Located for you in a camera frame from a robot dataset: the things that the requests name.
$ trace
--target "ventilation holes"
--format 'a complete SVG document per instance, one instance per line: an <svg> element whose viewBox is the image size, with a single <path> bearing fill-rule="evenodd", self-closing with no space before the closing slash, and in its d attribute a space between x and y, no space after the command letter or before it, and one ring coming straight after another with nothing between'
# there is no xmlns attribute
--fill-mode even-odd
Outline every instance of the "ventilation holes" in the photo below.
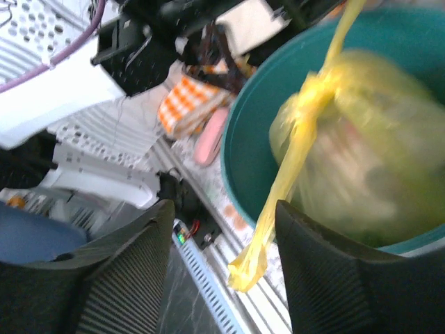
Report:
<svg viewBox="0 0 445 334"><path fill-rule="evenodd" d="M62 26L56 24L55 27L54 27L54 31L56 33L62 33L63 32L63 28L62 28Z"/></svg>
<svg viewBox="0 0 445 334"><path fill-rule="evenodd" d="M231 313L227 312L228 305L222 302L218 290L215 290L211 279L208 279L206 269L199 258L196 257L193 245L186 244L182 249L182 255L188 264L188 268L191 270L198 287L200 287L201 294L206 300L209 309L215 315L215 320L222 329L222 333L236 334L238 329L231 318Z"/></svg>

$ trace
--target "orange item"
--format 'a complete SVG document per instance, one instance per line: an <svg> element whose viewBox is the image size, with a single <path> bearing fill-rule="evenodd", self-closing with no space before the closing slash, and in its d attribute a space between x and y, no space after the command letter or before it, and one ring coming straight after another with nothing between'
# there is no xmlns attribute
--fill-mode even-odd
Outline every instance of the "orange item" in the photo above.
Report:
<svg viewBox="0 0 445 334"><path fill-rule="evenodd" d="M10 207L18 207L19 209L23 209L25 208L26 202L23 198L19 196L13 196L12 198L9 199L6 205Z"/></svg>
<svg viewBox="0 0 445 334"><path fill-rule="evenodd" d="M221 62L208 70L224 72L227 66ZM174 138L199 133L213 112L227 103L229 96L226 90L183 76L161 103L158 117L167 134Z"/></svg>

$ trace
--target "black machine part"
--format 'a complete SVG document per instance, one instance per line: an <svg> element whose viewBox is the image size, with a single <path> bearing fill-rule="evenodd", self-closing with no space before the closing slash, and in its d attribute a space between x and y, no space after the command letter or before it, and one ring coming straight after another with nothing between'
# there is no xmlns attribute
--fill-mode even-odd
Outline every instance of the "black machine part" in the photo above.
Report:
<svg viewBox="0 0 445 334"><path fill-rule="evenodd" d="M161 190L157 196L159 200L172 200L175 204L175 218L183 221L188 230L192 230L194 221L199 221L199 228L191 235L200 249L205 249L221 233L219 225L209 210L201 202L187 180L173 173L159 172Z"/></svg>
<svg viewBox="0 0 445 334"><path fill-rule="evenodd" d="M118 0L122 14L99 30L93 65L101 65L123 89L134 96L161 84L177 60L175 41L199 33L207 24L239 5L241 0ZM317 23L341 0L267 0L273 16L290 24L276 36L249 51L249 63L260 65L295 35ZM185 53L193 50L186 47Z"/></svg>
<svg viewBox="0 0 445 334"><path fill-rule="evenodd" d="M294 333L443 333L445 248L388 254L284 201L275 229Z"/></svg>
<svg viewBox="0 0 445 334"><path fill-rule="evenodd" d="M0 148L0 190L38 186L51 169L57 169L53 162L57 142L54 135L43 131L12 150Z"/></svg>

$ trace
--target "cable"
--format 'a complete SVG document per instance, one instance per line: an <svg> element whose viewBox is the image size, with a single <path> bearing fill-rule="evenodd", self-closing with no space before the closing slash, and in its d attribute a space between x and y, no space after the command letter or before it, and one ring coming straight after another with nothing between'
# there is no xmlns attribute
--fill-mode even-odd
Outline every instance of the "cable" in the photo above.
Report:
<svg viewBox="0 0 445 334"><path fill-rule="evenodd" d="M5 8L0 8L0 13L1 12L9 12L9 17L5 21L0 23L0 29L1 29L13 19L13 12L11 10L11 6L17 7L17 0L14 0L14 2L8 2L6 0L2 0L2 1L0 1L0 3L7 4L7 6Z"/></svg>
<svg viewBox="0 0 445 334"><path fill-rule="evenodd" d="M50 63L51 66L54 67L64 61L66 58L71 56L75 51L80 49L88 38L95 32L96 28L99 26L102 16L104 15L106 0L97 0L97 7L95 10L95 15L91 21L90 26L70 45L68 45L63 51L59 54L56 54L53 58L51 58ZM18 85L21 85L28 80L35 78L36 76L46 72L49 70L49 66L45 64L41 64L36 68L33 68L31 71L25 73L21 77L8 81L0 86L0 94L6 92L7 90L13 89Z"/></svg>
<svg viewBox="0 0 445 334"><path fill-rule="evenodd" d="M193 221L192 228L190 229L190 231L188 231L186 235L186 240L190 239L193 235L195 235L196 232L200 229L200 226L201 226L201 221L199 219L195 219Z"/></svg>
<svg viewBox="0 0 445 334"><path fill-rule="evenodd" d="M116 124L114 126L114 138L113 138L113 144L111 146L111 149L114 150L114 147L116 145L117 135L118 135L118 125L120 124L120 119L122 115L124 114L124 102L127 99L127 96L124 96L120 101L117 101L116 108L118 108L118 119L116 120Z"/></svg>

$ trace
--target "garbage bag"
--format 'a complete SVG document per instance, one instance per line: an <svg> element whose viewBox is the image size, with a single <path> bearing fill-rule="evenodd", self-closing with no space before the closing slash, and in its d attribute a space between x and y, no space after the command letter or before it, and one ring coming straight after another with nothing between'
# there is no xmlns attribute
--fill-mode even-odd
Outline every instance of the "garbage bag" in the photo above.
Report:
<svg viewBox="0 0 445 334"><path fill-rule="evenodd" d="M251 244L229 264L234 289L248 291L266 270L277 200L375 247L445 221L445 108L395 64L342 51L365 2L347 3L323 67L270 127L280 169Z"/></svg>

